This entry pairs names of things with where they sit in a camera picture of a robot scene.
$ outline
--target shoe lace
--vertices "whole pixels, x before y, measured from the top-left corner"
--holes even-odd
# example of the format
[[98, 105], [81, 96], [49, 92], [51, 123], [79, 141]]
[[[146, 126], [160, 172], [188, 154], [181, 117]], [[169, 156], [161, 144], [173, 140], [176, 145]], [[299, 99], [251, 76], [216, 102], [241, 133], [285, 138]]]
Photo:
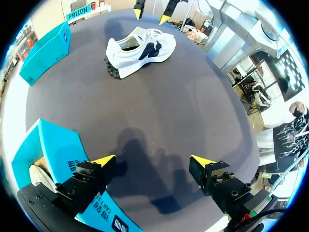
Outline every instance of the shoe lace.
[[156, 37], [156, 39], [160, 42], [164, 42], [164, 34], [162, 31], [154, 28], [147, 29], [151, 37]]

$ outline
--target person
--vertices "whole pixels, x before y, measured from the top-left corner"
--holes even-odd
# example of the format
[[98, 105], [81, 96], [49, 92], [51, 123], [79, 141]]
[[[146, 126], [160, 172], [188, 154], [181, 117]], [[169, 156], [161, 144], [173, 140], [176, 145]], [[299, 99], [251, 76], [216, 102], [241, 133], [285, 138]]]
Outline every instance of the person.
[[298, 158], [309, 146], [308, 108], [302, 102], [296, 101], [292, 103], [289, 111], [295, 116], [292, 122], [255, 134], [260, 167], [285, 157]]

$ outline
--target cyan box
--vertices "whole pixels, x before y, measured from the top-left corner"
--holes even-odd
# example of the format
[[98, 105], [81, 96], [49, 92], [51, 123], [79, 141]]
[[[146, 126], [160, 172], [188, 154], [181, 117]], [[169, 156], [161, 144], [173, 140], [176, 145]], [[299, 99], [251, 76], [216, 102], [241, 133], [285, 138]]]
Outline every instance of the cyan box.
[[61, 23], [40, 40], [30, 50], [19, 72], [21, 77], [33, 85], [50, 67], [69, 53], [71, 30], [67, 21]]

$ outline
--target cable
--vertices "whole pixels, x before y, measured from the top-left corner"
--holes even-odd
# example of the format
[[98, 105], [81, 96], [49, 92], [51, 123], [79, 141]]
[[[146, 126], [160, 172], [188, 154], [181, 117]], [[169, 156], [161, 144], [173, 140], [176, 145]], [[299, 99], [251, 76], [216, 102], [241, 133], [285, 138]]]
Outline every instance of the cable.
[[241, 226], [236, 226], [232, 232], [236, 232], [242, 228], [244, 228], [246, 225], [250, 224], [253, 221], [256, 221], [264, 216], [267, 216], [269, 214], [273, 214], [273, 213], [286, 213], [287, 209], [270, 209], [267, 210], [265, 212], [259, 213], [258, 215], [252, 217], [251, 219], [247, 220], [245, 223], [243, 223]]
[[199, 8], [199, 11], [201, 11], [202, 14], [206, 14], [206, 13], [209, 12], [209, 11], [207, 11], [207, 12], [202, 12], [201, 7], [200, 7], [200, 5], [199, 5], [199, 0], [197, 0], [197, 5], [198, 5], [198, 8]]

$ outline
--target sneaker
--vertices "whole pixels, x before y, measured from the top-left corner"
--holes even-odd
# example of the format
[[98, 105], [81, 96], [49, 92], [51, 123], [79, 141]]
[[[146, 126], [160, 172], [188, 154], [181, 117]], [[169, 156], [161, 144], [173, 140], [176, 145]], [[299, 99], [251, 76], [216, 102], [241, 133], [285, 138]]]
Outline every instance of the sneaker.
[[31, 165], [29, 168], [30, 180], [34, 186], [40, 182], [48, 187], [51, 191], [56, 192], [56, 186], [48, 174], [39, 166]]
[[110, 38], [105, 62], [111, 76], [123, 79], [147, 63], [167, 60], [175, 47], [173, 35], [137, 27], [123, 40]]

